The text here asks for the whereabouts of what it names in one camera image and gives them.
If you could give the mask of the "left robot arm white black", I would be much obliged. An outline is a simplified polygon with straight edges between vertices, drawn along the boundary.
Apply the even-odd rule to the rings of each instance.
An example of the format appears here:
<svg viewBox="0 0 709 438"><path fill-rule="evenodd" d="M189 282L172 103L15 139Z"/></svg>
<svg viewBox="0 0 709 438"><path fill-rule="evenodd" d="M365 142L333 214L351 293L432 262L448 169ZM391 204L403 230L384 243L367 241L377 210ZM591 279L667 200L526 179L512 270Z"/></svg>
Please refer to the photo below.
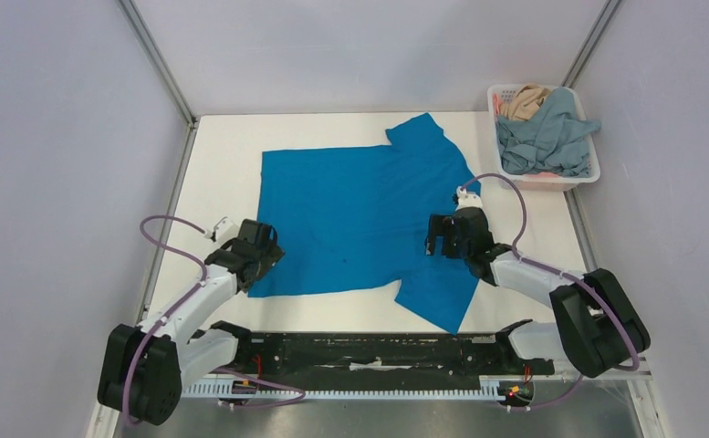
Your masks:
<svg viewBox="0 0 709 438"><path fill-rule="evenodd" d="M149 236L145 218L140 230L148 241L166 252L192 261L198 274L186 289L161 309L134 326L119 324L107 340L97 401L122 413L128 424L164 423L182 393L210 372L225 366L231 372L247 370L254 350L246 341L251 332L218 321L203 323L225 302L247 293L284 256L276 229L244 219L237 234L225 241L218 236L223 222L207 230L193 230L214 243L201 258Z"/></svg>

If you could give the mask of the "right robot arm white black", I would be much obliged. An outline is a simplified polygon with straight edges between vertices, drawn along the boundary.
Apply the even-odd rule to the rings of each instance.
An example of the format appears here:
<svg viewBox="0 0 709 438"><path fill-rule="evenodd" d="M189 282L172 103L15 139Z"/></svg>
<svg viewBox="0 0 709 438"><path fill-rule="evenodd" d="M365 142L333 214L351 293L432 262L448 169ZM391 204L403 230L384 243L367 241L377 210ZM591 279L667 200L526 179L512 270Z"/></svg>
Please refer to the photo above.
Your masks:
<svg viewBox="0 0 709 438"><path fill-rule="evenodd" d="M538 262L497 243L482 209L433 214L425 240L428 255L464 262L492 287L516 291L550 308L554 319L525 319L497 332L496 365L517 372L531 360L565 360L582 376L634 371L651 337L615 275L598 268L582 274Z"/></svg>

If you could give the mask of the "blue t-shirt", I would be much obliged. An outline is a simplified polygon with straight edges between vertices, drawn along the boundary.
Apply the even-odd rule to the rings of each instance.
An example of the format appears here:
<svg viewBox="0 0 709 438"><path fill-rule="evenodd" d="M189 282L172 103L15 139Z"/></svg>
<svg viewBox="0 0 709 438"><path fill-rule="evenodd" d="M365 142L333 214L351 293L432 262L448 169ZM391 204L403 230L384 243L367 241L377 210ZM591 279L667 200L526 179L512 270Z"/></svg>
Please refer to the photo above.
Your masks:
<svg viewBox="0 0 709 438"><path fill-rule="evenodd" d="M461 260L428 255L430 217L455 210L472 179L458 147L422 114L377 146L267 151L257 219L284 257L251 297L337 293L398 282L396 302L456 333L478 281Z"/></svg>

